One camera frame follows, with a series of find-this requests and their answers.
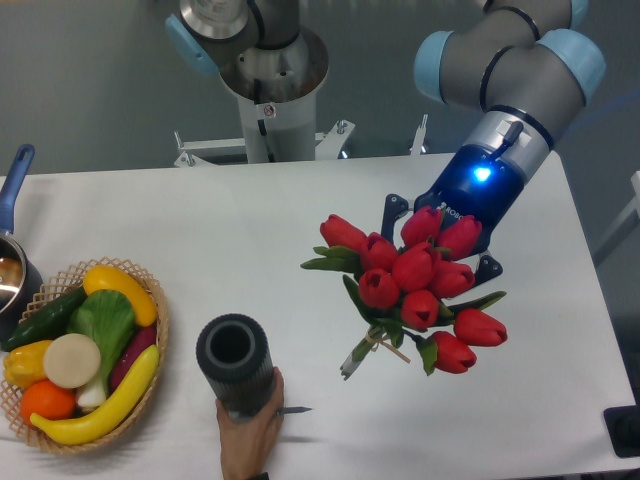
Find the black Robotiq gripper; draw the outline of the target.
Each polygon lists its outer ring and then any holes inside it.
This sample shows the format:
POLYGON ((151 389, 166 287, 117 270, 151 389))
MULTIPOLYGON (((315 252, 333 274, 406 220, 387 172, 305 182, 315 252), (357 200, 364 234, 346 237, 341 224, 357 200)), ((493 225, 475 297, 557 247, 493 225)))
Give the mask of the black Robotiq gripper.
MULTIPOLYGON (((478 145, 465 145, 454 155, 432 187, 414 201, 399 194, 385 197, 380 235, 394 242, 396 222, 410 211, 429 206, 443 211, 442 228, 472 215, 482 224, 475 252, 485 251, 494 228, 524 189, 520 172, 478 145)), ((503 266, 490 253, 480 254, 474 287, 503 274, 503 266)))

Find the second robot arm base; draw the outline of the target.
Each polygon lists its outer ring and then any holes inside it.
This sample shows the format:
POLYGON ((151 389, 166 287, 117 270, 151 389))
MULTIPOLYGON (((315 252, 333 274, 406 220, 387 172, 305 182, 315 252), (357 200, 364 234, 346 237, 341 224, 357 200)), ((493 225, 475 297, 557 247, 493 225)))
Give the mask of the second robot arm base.
POLYGON ((321 38, 302 26, 297 1, 182 1, 165 21, 181 58, 218 76, 238 105, 243 137, 269 129, 316 133, 316 96, 329 71, 321 38))

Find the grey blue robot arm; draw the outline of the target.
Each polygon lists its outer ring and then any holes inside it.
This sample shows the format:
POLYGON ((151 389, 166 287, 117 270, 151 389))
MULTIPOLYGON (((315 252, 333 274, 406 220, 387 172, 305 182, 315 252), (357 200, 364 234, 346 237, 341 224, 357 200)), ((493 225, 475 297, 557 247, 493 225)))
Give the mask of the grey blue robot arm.
POLYGON ((576 31, 585 1, 487 1, 484 19, 466 33, 438 31, 419 47, 417 89, 483 116, 427 192, 385 199, 381 234, 429 206, 446 231, 466 215, 482 225, 472 254, 478 284, 501 275, 489 253, 491 235, 569 124, 591 100, 606 72, 600 49, 576 31))

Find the person's hand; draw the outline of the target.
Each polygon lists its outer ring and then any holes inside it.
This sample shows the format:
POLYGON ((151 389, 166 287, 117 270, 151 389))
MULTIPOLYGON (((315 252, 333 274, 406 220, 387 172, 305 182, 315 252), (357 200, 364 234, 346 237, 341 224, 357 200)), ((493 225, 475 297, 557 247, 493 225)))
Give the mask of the person's hand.
POLYGON ((266 473, 283 424, 283 417, 277 415, 284 406, 284 379, 278 367, 273 369, 273 378, 270 399, 248 422, 235 423, 223 403, 216 401, 221 473, 226 480, 258 479, 266 473))

